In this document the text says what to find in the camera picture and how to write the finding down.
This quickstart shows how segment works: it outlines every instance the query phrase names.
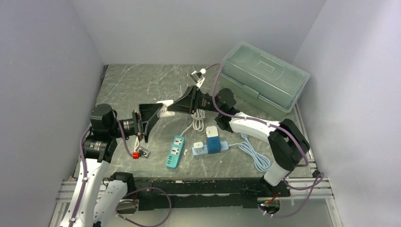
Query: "box handle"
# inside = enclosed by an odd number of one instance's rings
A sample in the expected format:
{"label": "box handle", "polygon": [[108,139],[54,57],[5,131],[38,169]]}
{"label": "box handle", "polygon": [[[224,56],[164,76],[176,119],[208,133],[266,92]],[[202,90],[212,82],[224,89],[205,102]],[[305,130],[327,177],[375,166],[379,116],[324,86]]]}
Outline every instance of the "box handle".
{"label": "box handle", "polygon": [[255,91],[253,88],[248,87],[247,85],[243,85],[243,90],[245,93],[247,93],[250,97],[252,97],[254,100],[258,99],[259,97],[259,92]]}

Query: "green plastic box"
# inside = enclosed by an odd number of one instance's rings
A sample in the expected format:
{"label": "green plastic box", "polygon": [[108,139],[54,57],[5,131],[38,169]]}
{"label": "green plastic box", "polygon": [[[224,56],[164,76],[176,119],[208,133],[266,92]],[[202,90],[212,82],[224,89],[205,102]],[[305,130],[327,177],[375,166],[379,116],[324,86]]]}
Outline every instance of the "green plastic box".
{"label": "green plastic box", "polygon": [[246,42],[223,60],[220,85],[266,113],[282,119],[294,107],[309,73]]}

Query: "red plug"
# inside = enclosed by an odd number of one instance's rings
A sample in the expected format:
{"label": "red plug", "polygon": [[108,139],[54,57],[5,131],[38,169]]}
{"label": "red plug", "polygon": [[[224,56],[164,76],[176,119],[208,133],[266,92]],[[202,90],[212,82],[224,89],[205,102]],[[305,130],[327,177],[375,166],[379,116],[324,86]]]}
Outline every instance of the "red plug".
{"label": "red plug", "polygon": [[134,153],[132,154],[132,158],[133,158],[133,159],[138,159],[138,158],[139,158],[139,153],[138,153],[138,152],[134,152]]}

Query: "white power strip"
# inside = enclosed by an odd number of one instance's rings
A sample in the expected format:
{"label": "white power strip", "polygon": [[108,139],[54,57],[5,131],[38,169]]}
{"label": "white power strip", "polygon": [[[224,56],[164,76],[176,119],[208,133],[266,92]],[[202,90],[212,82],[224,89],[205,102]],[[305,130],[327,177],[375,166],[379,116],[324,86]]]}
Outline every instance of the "white power strip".
{"label": "white power strip", "polygon": [[158,101],[156,103],[163,103],[163,107],[159,110],[159,112],[157,113],[157,116],[159,118],[164,118],[164,117],[171,117],[175,115],[175,112],[170,112],[167,111],[167,107],[171,104],[174,103],[174,100],[170,99],[170,100],[163,100],[163,101]]}

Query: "robotic arm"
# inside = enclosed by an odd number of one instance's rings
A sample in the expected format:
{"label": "robotic arm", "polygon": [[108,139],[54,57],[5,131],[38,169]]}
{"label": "robotic arm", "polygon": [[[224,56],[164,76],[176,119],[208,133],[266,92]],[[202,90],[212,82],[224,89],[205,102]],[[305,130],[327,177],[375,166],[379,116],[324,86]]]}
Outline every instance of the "robotic arm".
{"label": "robotic arm", "polygon": [[[282,179],[294,170],[302,156],[294,142],[286,140],[285,133],[269,126],[276,125],[291,133],[304,153],[309,150],[309,143],[294,122],[289,119],[282,122],[261,120],[267,124],[247,120],[246,118],[250,116],[234,108],[236,101],[230,89],[220,90],[215,96],[215,100],[221,111],[244,118],[231,118],[220,113],[215,118],[220,129],[245,133],[270,143],[275,162],[261,178],[260,183],[269,192],[276,192],[276,187],[284,184]],[[108,104],[96,105],[92,109],[90,135],[83,142],[87,177],[83,176],[83,162],[81,162],[77,186],[60,227],[106,226],[107,221],[113,215],[113,208],[117,206],[120,199],[127,193],[136,190],[132,173],[114,173],[105,194],[96,203],[100,184],[117,146],[116,138],[124,137],[127,140],[129,136],[135,135],[139,140],[148,142],[150,131],[159,119],[157,113],[162,107],[163,104],[140,104],[139,111],[133,111],[132,118],[125,120],[117,120],[117,112]],[[196,86],[188,87],[184,95],[167,108],[168,111],[185,114],[193,114],[197,109],[217,112],[212,97],[207,93],[202,93]],[[147,158],[149,154],[149,151],[140,148],[137,156],[133,155],[133,158]],[[80,195],[83,182],[86,182],[86,185],[83,194]],[[82,201],[82,203],[76,215],[73,215],[78,201]]]}

